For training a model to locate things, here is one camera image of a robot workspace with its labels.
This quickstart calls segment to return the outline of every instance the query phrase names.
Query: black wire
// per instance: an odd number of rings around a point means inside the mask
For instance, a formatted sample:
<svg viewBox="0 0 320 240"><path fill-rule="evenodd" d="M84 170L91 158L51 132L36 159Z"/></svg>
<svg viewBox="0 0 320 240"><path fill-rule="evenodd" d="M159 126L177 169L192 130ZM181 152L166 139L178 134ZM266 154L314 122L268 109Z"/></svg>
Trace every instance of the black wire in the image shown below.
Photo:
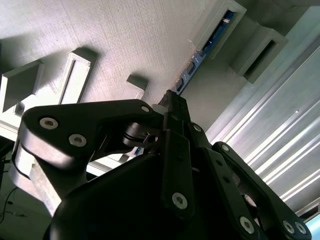
<svg viewBox="0 0 320 240"><path fill-rule="evenodd" d="M15 187L14 189L11 190L11 192L8 194L8 196L6 197L5 203L4 203L4 207L3 207L3 211L2 211L2 219L0 221L0 224L2 224L2 222L5 220L5 214L6 214L6 207L7 207L7 202L8 199L10 197L10 195L17 189L17 187Z"/></svg>

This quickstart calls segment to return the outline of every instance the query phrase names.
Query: metal screw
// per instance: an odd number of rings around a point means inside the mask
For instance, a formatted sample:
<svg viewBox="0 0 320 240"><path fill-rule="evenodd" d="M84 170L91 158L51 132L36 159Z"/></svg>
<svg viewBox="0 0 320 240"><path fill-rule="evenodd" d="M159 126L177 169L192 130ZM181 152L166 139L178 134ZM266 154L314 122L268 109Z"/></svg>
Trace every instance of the metal screw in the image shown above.
<svg viewBox="0 0 320 240"><path fill-rule="evenodd" d="M197 124L193 125L194 129L197 130L198 132L201 132L201 127L199 127Z"/></svg>
<svg viewBox="0 0 320 240"><path fill-rule="evenodd" d="M287 222L286 220L284 220L282 223L283 223L283 226L285 227L285 229L286 229L289 233L291 233L291 234L294 234L294 233L295 233L295 230L294 230L293 226L292 226L289 222Z"/></svg>
<svg viewBox="0 0 320 240"><path fill-rule="evenodd" d="M226 145L222 145L221 146L223 150L225 150L226 152L229 152L229 148Z"/></svg>
<svg viewBox="0 0 320 240"><path fill-rule="evenodd" d="M247 233L253 234L255 232L255 228L251 221L245 216L240 217L240 224Z"/></svg>
<svg viewBox="0 0 320 240"><path fill-rule="evenodd" d="M147 108L146 106L141 106L141 109L145 112L150 112L149 108Z"/></svg>
<svg viewBox="0 0 320 240"><path fill-rule="evenodd" d="M180 192L175 192L172 195L173 204L181 210L184 210L188 206L188 201L185 196L183 196Z"/></svg>
<svg viewBox="0 0 320 240"><path fill-rule="evenodd" d="M80 134L72 134L69 137L69 143L73 146L82 148L87 144L87 139Z"/></svg>
<svg viewBox="0 0 320 240"><path fill-rule="evenodd" d="M39 123L41 127L49 130L56 129L59 126L57 120L51 117L44 117L40 120Z"/></svg>
<svg viewBox="0 0 320 240"><path fill-rule="evenodd" d="M302 234L307 234L307 230L304 228L304 226L300 222L295 222L296 228L299 229L299 231Z"/></svg>

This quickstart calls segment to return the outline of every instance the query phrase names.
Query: gray surface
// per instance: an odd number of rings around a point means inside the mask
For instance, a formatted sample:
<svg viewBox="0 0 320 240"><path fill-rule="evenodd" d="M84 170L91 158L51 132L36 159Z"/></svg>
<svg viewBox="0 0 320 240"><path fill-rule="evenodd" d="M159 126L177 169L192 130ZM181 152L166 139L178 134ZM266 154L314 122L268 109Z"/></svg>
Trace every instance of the gray surface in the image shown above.
<svg viewBox="0 0 320 240"><path fill-rule="evenodd" d="M206 132L227 142L294 211L320 197L320 7Z"/></svg>
<svg viewBox="0 0 320 240"><path fill-rule="evenodd" d="M35 84L41 79L43 68L42 63L33 61L2 74L0 113L33 94Z"/></svg>
<svg viewBox="0 0 320 240"><path fill-rule="evenodd" d="M98 60L82 102L118 99L127 77L134 74L149 80L142 100L150 105L157 104L195 51L188 38L208 2L4 0L4 7L0 8L1 62L8 69L13 69L41 59L45 69L36 95L46 100L52 99L54 104L68 54L76 48L87 47L98 53ZM284 32L289 31L301 14L301 8L284 14L283 7L273 5L269 0L238 2L248 7L251 13L255 13L253 8L258 8L264 24L276 25ZM211 73L213 76L207 81L222 79L209 87L221 88L225 92L219 100L219 111L215 112L215 107L210 110L213 116L218 116L225 103L231 102L241 89L243 84L239 83L243 80L236 78L230 70ZM197 113L197 103L190 103L191 113ZM194 120L202 118L200 122L208 128L215 119L206 116L206 113L199 112Z"/></svg>

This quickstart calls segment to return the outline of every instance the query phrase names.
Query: hex bolt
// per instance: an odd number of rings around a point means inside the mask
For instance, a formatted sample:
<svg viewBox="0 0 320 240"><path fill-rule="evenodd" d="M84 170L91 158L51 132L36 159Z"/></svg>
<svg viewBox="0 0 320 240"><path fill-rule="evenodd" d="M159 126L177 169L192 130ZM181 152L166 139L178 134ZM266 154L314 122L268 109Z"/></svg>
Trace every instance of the hex bolt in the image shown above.
<svg viewBox="0 0 320 240"><path fill-rule="evenodd" d="M240 217L240 224L248 234L253 234L255 232L255 228L251 221L245 216Z"/></svg>
<svg viewBox="0 0 320 240"><path fill-rule="evenodd" d="M287 222L286 220L284 220L282 223L283 223L283 226L285 227L285 229L286 229L289 233L291 233L291 234L294 234L294 233L295 233L294 227L293 227L289 222Z"/></svg>
<svg viewBox="0 0 320 240"><path fill-rule="evenodd" d="M229 148L226 145L222 145L221 146L223 150L225 150L226 152L229 152Z"/></svg>
<svg viewBox="0 0 320 240"><path fill-rule="evenodd" d="M186 209L188 206L188 201L187 201L186 197L184 195L182 195L180 192L175 192L172 195L172 201L173 201L173 204L178 209L181 209L181 210Z"/></svg>
<svg viewBox="0 0 320 240"><path fill-rule="evenodd" d="M193 125L194 129L197 130L198 132L201 132L201 127L199 127L197 124Z"/></svg>
<svg viewBox="0 0 320 240"><path fill-rule="evenodd" d="M41 127L48 130L56 129L59 126L57 120L51 117L44 117L40 120L39 123Z"/></svg>
<svg viewBox="0 0 320 240"><path fill-rule="evenodd" d="M87 139L80 134L72 134L69 137L69 143L73 146L82 148L87 144Z"/></svg>

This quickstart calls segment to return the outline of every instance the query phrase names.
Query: rectangular slot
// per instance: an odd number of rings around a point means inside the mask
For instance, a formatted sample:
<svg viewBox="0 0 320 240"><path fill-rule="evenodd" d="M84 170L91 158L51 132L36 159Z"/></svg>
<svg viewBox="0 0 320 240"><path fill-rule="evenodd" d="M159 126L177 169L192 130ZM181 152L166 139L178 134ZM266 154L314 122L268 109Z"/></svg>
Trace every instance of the rectangular slot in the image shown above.
<svg viewBox="0 0 320 240"><path fill-rule="evenodd" d="M268 45L262 50L260 55L254 60L248 70L244 73L244 77L249 79L257 67L264 61L267 55L272 51L272 49L276 46L275 41L271 40Z"/></svg>
<svg viewBox="0 0 320 240"><path fill-rule="evenodd" d="M80 101L96 59L96 53L84 48L69 54L58 90L58 104L76 104Z"/></svg>
<svg viewBox="0 0 320 240"><path fill-rule="evenodd" d="M187 72L189 75L191 75L191 74L194 72L195 69L196 69L196 65L194 64L193 61L191 61L191 62L189 63L189 65L186 67L186 72Z"/></svg>
<svg viewBox="0 0 320 240"><path fill-rule="evenodd" d="M185 81L184 81L184 79L181 77L181 78L178 80L178 82L176 83L176 90L177 90L178 92L180 92L180 90L182 89L182 87L184 86L184 84L185 84Z"/></svg>

